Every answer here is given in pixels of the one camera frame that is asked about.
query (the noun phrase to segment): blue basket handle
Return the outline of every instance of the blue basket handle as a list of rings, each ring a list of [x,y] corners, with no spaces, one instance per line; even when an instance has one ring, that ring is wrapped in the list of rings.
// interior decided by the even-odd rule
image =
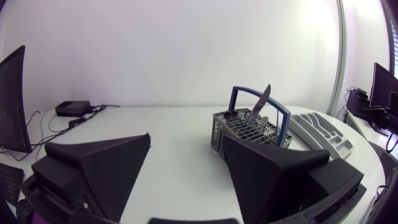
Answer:
[[[231,94],[231,100],[229,101],[229,111],[232,111],[235,109],[235,104],[236,104],[236,98],[238,97],[238,91],[245,91],[247,93],[251,93],[255,96],[260,97],[262,93],[257,90],[253,90],[250,88],[246,87],[241,87],[241,86],[234,86],[232,88],[232,94]],[[267,103],[275,107],[278,111],[280,111],[284,117],[282,118],[282,126],[280,127],[280,133],[279,133],[279,138],[278,138],[278,143],[277,146],[283,147],[283,143],[285,142],[286,134],[287,134],[287,129],[289,128],[289,119],[290,119],[290,111],[286,109],[282,104],[278,103],[278,101],[274,100],[273,98],[268,98]]]

